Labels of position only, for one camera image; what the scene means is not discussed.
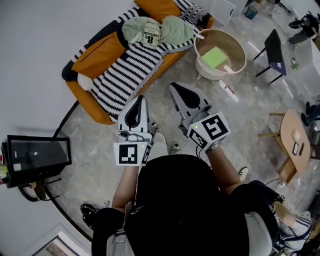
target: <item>green book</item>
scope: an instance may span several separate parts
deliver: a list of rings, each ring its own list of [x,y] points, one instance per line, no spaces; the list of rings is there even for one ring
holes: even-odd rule
[[[228,57],[218,47],[214,47],[201,57],[201,59],[213,69],[219,66],[227,58]]]

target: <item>tabletop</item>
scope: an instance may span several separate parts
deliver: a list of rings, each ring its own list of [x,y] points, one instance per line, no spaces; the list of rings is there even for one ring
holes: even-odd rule
[[[295,146],[295,132],[298,132],[300,135],[300,138],[296,141],[299,145],[296,155],[293,154]],[[289,157],[291,158],[296,171],[299,174],[303,174],[306,170],[307,164],[310,159],[311,148],[302,121],[300,120],[300,117],[297,115],[296,111],[294,111],[293,109],[289,109],[284,114],[284,117],[281,122],[280,137],[282,144],[285,150],[287,151]],[[299,155],[303,143],[304,148],[302,154]]]

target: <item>wooden table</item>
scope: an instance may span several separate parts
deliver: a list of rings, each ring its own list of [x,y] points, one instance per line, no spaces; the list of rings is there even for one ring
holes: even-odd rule
[[[311,147],[306,134],[305,128],[297,115],[296,111],[289,109],[283,113],[270,113],[271,116],[283,116],[279,132],[259,134],[259,137],[274,136],[274,139],[286,154],[287,158],[278,170],[281,179],[288,184],[293,177],[299,173],[303,174],[306,171],[307,164],[310,159]],[[294,133],[298,132],[300,138],[296,141],[298,146],[297,154],[293,154],[295,145]],[[299,155],[302,144],[304,148],[302,154]]]

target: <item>white wall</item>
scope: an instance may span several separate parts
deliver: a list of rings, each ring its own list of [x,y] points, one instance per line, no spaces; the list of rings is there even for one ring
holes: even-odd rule
[[[315,0],[281,0],[283,4],[292,9],[293,14],[301,19],[310,11],[315,17],[320,14],[320,7]]]
[[[52,136],[76,101],[63,67],[132,0],[0,0],[0,141]]]
[[[30,202],[17,188],[7,189],[1,185],[0,206],[0,252],[3,256],[17,256],[29,251],[27,249],[59,225],[73,236],[70,238],[74,243],[90,255],[91,243],[65,219],[51,201]]]

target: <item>orange pillow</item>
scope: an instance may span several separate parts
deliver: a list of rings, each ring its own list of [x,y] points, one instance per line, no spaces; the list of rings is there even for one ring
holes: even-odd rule
[[[162,19],[172,15],[179,17],[181,15],[178,6],[173,0],[134,0],[150,18],[162,23]]]

